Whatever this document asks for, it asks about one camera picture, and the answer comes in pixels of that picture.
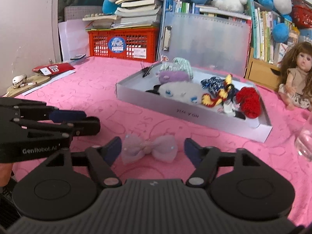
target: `robotic hand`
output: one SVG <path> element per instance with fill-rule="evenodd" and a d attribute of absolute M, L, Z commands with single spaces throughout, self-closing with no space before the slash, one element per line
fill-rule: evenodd
<path fill-rule="evenodd" d="M 55 123 L 38 121 L 52 120 Z M 95 135 L 100 121 L 83 111 L 59 110 L 45 102 L 0 98 L 0 186 L 14 162 L 46 158 L 68 148 L 74 136 Z"/>
<path fill-rule="evenodd" d="M 196 170 L 185 184 L 122 184 L 110 169 L 121 148 L 116 137 L 84 152 L 53 153 L 13 188 L 21 217 L 7 233 L 312 233 L 287 219 L 295 195 L 291 183 L 246 149 L 221 152 L 187 138 L 184 151 Z M 73 166 L 87 166 L 90 178 Z M 216 177 L 225 166 L 234 169 Z"/>

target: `doll hair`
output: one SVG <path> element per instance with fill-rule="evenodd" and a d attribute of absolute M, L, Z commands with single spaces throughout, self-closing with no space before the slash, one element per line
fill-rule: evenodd
<path fill-rule="evenodd" d="M 297 67 L 297 57 L 299 53 L 309 54 L 312 56 L 312 45 L 309 42 L 302 42 L 288 50 L 281 61 L 280 83 L 285 84 L 287 80 L 287 70 Z M 307 81 L 303 89 L 304 97 L 312 97 L 312 69 L 308 72 Z"/>

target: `open box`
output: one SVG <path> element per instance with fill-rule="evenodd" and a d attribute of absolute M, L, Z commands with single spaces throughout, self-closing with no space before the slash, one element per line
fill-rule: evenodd
<path fill-rule="evenodd" d="M 154 66 L 150 74 L 146 77 L 143 72 L 139 71 L 116 84 L 117 98 L 121 101 L 138 105 L 156 112 L 170 115 L 179 119 L 184 119 L 198 125 L 217 129 L 227 133 L 235 134 L 244 138 L 248 138 L 258 142 L 265 142 L 269 136 L 272 125 L 267 114 L 262 99 L 261 115 L 258 117 L 257 127 L 250 124 L 250 120 L 231 117 L 225 113 L 217 111 L 218 107 L 207 108 L 203 105 L 189 105 L 187 103 L 178 102 L 166 97 L 145 92 L 152 90 L 154 85 L 160 84 L 156 73 L 159 72 L 161 64 Z M 211 78 L 212 76 L 220 76 L 215 72 L 200 68 L 192 68 L 193 83 L 199 83 L 201 80 Z M 238 79 L 233 78 L 232 84 L 240 90 L 242 87 L 255 87 L 251 82 L 242 83 Z"/>

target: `red plush toy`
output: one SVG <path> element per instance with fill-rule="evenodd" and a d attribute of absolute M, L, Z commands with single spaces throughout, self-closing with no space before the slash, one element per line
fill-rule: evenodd
<path fill-rule="evenodd" d="M 253 87 L 243 87 L 236 94 L 236 102 L 247 118 L 255 119 L 261 114 L 260 96 Z"/>

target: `red card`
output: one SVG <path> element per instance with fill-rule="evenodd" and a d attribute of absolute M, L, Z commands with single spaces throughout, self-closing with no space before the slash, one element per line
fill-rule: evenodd
<path fill-rule="evenodd" d="M 44 75 L 57 75 L 73 69 L 74 67 L 72 65 L 70 65 L 68 62 L 65 62 L 45 66 L 38 66 L 34 68 L 32 71 L 36 73 L 43 73 Z"/>

